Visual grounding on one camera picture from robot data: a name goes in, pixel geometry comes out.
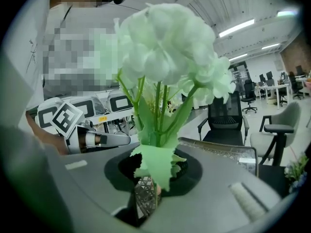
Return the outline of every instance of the green leaf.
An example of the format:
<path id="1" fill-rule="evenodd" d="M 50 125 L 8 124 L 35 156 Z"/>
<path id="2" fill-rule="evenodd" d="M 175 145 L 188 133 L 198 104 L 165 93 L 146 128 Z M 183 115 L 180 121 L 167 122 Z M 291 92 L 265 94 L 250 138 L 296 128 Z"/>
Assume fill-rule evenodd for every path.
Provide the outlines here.
<path id="1" fill-rule="evenodd" d="M 140 164 L 140 169 L 147 169 L 147 165 L 146 163 L 144 162 L 144 160 L 141 160 L 141 164 Z"/>
<path id="2" fill-rule="evenodd" d="M 172 177 L 172 160 L 175 148 L 158 148 L 154 146 L 140 145 L 135 153 L 141 153 L 148 172 L 154 181 L 166 191 L 170 190 L 170 178 Z"/>
<path id="3" fill-rule="evenodd" d="M 134 156 L 135 154 L 139 154 L 141 153 L 141 149 L 139 148 L 140 146 L 138 146 L 137 148 L 135 148 L 132 152 L 130 156 Z"/>
<path id="4" fill-rule="evenodd" d="M 138 132 L 141 131 L 142 129 L 139 126 L 139 122 L 138 122 L 137 116 L 134 116 L 134 122 L 135 122 L 135 126 L 136 126 Z"/>
<path id="5" fill-rule="evenodd" d="M 150 133 L 150 138 L 149 138 L 149 142 L 151 146 L 156 146 L 156 136 L 157 136 L 157 132 L 153 131 Z"/>
<path id="6" fill-rule="evenodd" d="M 168 139 L 166 139 L 167 134 L 163 135 L 161 139 L 165 142 L 162 147 L 164 148 L 176 148 L 179 144 L 177 134 L 171 135 Z"/>
<path id="7" fill-rule="evenodd" d="M 176 154 L 173 154 L 173 162 L 185 162 L 187 159 L 181 158 Z"/>
<path id="8" fill-rule="evenodd" d="M 177 173 L 181 170 L 179 165 L 173 165 L 172 166 L 172 175 L 174 178 L 177 177 Z"/>
<path id="9" fill-rule="evenodd" d="M 150 173 L 149 173 L 148 170 L 136 168 L 136 170 L 135 170 L 135 172 L 134 172 L 134 177 L 135 177 L 135 178 L 138 178 L 138 177 L 145 177 L 145 176 L 150 176 Z"/>
<path id="10" fill-rule="evenodd" d="M 154 115 L 150 111 L 150 108 L 143 97 L 141 97 L 139 100 L 138 113 L 142 123 L 148 128 L 152 128 L 154 124 L 153 122 Z"/>
<path id="11" fill-rule="evenodd" d="M 177 136 L 178 131 L 188 119 L 192 110 L 192 106 L 193 97 L 191 97 L 187 102 L 183 103 L 171 117 L 164 116 L 163 131 L 166 131 L 168 127 L 174 122 L 175 118 L 178 116 L 178 120 L 175 125 L 170 129 L 169 132 L 167 132 L 167 141 L 171 138 L 171 136 Z"/>
<path id="12" fill-rule="evenodd" d="M 138 139 L 141 144 L 149 145 L 150 144 L 150 132 L 151 129 L 148 126 L 145 126 L 142 131 L 138 132 Z"/>

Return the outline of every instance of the brick wall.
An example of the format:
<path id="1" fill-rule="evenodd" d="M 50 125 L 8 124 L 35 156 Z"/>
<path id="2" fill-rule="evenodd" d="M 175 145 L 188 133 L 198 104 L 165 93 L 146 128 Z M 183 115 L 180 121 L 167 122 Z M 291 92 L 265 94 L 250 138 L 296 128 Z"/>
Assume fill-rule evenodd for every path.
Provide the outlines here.
<path id="1" fill-rule="evenodd" d="M 301 66 L 303 71 L 309 73 L 311 69 L 311 47 L 307 44 L 305 35 L 300 33 L 285 50 L 281 56 L 287 73 L 297 73 L 296 66 Z"/>

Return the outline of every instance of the green stem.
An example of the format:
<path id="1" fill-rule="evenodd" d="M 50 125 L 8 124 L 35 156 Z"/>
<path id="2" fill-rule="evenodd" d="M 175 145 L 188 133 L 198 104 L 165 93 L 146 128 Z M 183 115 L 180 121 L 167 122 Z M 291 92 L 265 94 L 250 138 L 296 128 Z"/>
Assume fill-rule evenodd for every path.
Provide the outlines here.
<path id="1" fill-rule="evenodd" d="M 140 88 L 141 79 L 138 79 L 138 89 Z"/>
<path id="2" fill-rule="evenodd" d="M 121 72 L 122 72 L 122 69 L 120 69 L 120 71 L 118 72 L 118 81 L 121 83 L 121 86 L 122 86 L 126 96 L 130 100 L 130 102 L 134 105 L 131 95 L 128 93 L 128 90 L 127 90 L 125 84 L 123 83 L 122 79 L 120 78 Z"/>
<path id="3" fill-rule="evenodd" d="M 159 110 L 160 88 L 161 82 L 158 82 L 156 86 L 156 97 L 155 97 L 155 131 L 157 131 L 157 112 Z"/>
<path id="4" fill-rule="evenodd" d="M 164 113 L 167 107 L 166 96 L 167 96 L 167 85 L 164 86 L 162 112 L 161 112 L 161 120 L 160 120 L 160 132 L 162 131 L 162 128 L 163 128 Z"/>
<path id="5" fill-rule="evenodd" d="M 140 86 L 138 86 L 138 94 L 137 94 L 137 96 L 136 96 L 135 102 L 139 102 L 140 97 L 141 97 L 141 95 L 142 95 L 142 90 L 143 90 L 144 83 L 145 83 L 145 76 L 143 76 L 142 79 L 139 80 L 139 83 L 140 83 Z"/>
<path id="6" fill-rule="evenodd" d="M 138 123 L 139 123 L 140 130 L 142 130 L 143 124 L 142 124 L 142 122 L 141 122 L 141 119 L 140 119 L 140 116 L 139 116 L 139 113 L 138 113 L 138 101 L 139 101 L 139 99 L 137 99 L 137 101 L 133 101 L 133 99 L 132 99 L 131 95 L 129 94 L 129 92 L 128 92 L 128 90 L 127 90 L 127 88 L 126 88 L 124 82 L 123 82 L 122 79 L 120 78 L 121 73 L 122 73 L 122 69 L 120 69 L 119 72 L 118 72 L 118 78 L 117 78 L 117 80 L 120 82 L 120 84 L 121 84 L 121 86 L 122 86 L 122 88 L 123 88 L 123 90 L 124 90 L 126 96 L 128 97 L 128 99 L 129 99 L 130 102 L 132 103 L 132 105 L 133 105 L 133 107 L 134 107 L 135 116 L 136 116 L 137 119 L 138 119 Z M 141 93 L 142 93 L 142 87 L 143 87 L 144 81 L 145 81 L 145 77 L 143 77 L 143 79 L 142 79 L 141 91 L 138 91 L 139 98 L 140 98 Z"/>
<path id="7" fill-rule="evenodd" d="M 130 92 L 130 95 L 131 95 L 132 97 L 134 97 L 134 96 L 135 96 L 135 95 L 134 95 L 134 90 L 131 89 L 130 91 L 131 91 L 131 92 Z"/>
<path id="8" fill-rule="evenodd" d="M 198 89 L 197 86 L 194 86 L 194 87 L 191 89 L 191 91 L 189 92 L 189 94 L 188 94 L 186 100 L 185 100 L 184 103 L 181 105 L 181 109 L 178 110 L 177 115 L 176 115 L 176 117 L 174 118 L 174 121 L 170 124 L 170 126 L 167 128 L 166 131 L 164 131 L 164 132 L 159 132 L 159 134 L 166 134 L 168 131 L 171 130 L 171 128 L 172 128 L 172 127 L 175 125 L 175 123 L 178 121 L 179 114 L 181 113 L 182 108 L 187 104 L 187 102 L 188 102 L 189 99 L 193 96 L 193 94 L 196 92 L 197 89 Z"/>
<path id="9" fill-rule="evenodd" d="M 135 113 L 135 116 L 137 117 L 137 120 L 138 120 L 138 123 L 139 123 L 139 131 L 141 131 L 142 130 L 142 128 L 143 128 L 143 124 L 142 124 L 142 122 L 141 122 L 141 119 L 140 119 L 140 116 L 139 116 L 139 113 L 138 113 L 138 103 L 134 103 L 133 104 L 133 106 L 134 106 L 134 113 Z"/>
<path id="10" fill-rule="evenodd" d="M 180 89 L 179 89 L 178 91 L 176 91 L 176 92 L 174 93 L 173 96 L 171 96 L 170 98 L 168 98 L 167 101 L 170 101 L 179 91 L 180 91 Z"/>

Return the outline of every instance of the white wall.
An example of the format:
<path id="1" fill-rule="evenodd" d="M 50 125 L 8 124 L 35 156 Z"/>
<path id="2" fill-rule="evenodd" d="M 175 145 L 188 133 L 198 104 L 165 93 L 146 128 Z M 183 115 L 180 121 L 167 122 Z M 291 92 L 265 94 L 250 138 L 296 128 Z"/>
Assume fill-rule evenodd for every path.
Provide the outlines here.
<path id="1" fill-rule="evenodd" d="M 282 69 L 285 70 L 284 63 L 279 53 L 271 53 L 246 60 L 246 65 L 253 82 L 260 82 L 260 74 L 263 74 L 265 79 L 267 79 L 266 73 L 271 71 L 275 84 L 277 84 L 277 80 L 279 80 L 282 71 L 278 71 L 276 65 L 281 65 Z"/>

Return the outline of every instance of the office desk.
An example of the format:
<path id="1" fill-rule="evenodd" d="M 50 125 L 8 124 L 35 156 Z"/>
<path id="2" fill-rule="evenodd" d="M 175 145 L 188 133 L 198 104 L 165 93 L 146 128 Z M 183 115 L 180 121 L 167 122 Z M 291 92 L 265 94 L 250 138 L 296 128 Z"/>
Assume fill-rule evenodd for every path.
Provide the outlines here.
<path id="1" fill-rule="evenodd" d="M 287 93 L 287 102 L 290 102 L 290 92 L 289 92 L 289 84 L 282 84 L 282 85 L 275 85 L 275 86 L 259 86 L 259 89 L 264 89 L 266 92 L 266 100 L 268 103 L 268 94 L 267 90 L 276 90 L 276 100 L 277 100 L 277 109 L 280 109 L 280 98 L 278 96 L 278 90 L 280 88 L 286 88 L 286 93 Z"/>
<path id="2" fill-rule="evenodd" d="M 305 78 L 305 77 L 306 77 L 305 75 L 295 76 L 296 79 Z"/>

